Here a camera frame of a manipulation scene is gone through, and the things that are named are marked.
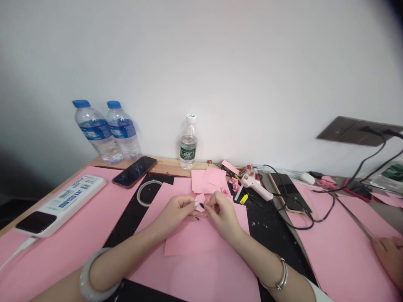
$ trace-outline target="white bottle cap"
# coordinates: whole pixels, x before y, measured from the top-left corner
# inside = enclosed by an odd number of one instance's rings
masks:
[[[195,115],[187,115],[186,116],[186,121],[189,124],[194,124],[196,122],[196,116]]]

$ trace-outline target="sleeve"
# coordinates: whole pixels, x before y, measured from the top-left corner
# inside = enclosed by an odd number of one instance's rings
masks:
[[[317,287],[315,284],[313,284],[309,280],[308,280],[308,282],[311,285],[311,287],[315,293],[316,302],[333,302],[333,300],[330,299],[330,297],[328,295],[326,295],[319,287]]]

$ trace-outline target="electrical outlet panel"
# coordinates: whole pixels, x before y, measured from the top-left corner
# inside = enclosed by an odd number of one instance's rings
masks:
[[[361,129],[365,126],[383,133],[390,129],[396,132],[402,132],[403,126],[381,124],[377,122],[369,122],[365,120],[357,120],[350,117],[337,117],[317,138],[327,141],[337,141],[342,143],[353,143],[364,146],[380,146],[382,138],[368,132],[362,132]],[[386,140],[392,138],[391,135],[385,135]]]

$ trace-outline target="blue bottle label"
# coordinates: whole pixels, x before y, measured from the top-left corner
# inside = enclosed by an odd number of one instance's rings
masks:
[[[87,137],[89,141],[98,141],[108,138],[112,135],[108,124],[96,126],[96,127],[80,127],[81,131]]]
[[[132,121],[125,120],[127,125],[125,126],[111,126],[110,130],[115,138],[129,138],[136,135],[136,129],[134,129],[134,125]]]

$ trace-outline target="forearm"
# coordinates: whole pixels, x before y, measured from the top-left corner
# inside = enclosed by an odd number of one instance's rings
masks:
[[[92,264],[89,281],[93,289],[104,292],[127,276],[143,256],[163,238],[153,224],[126,239]],[[76,270],[33,299],[33,301],[85,301],[81,296],[79,278],[81,269]]]
[[[231,243],[232,247],[249,264],[260,281],[269,287],[281,280],[284,268],[280,259],[255,239],[243,232]],[[287,283],[282,291],[270,291],[277,302],[314,302],[315,294],[309,282],[292,267],[288,268]]]

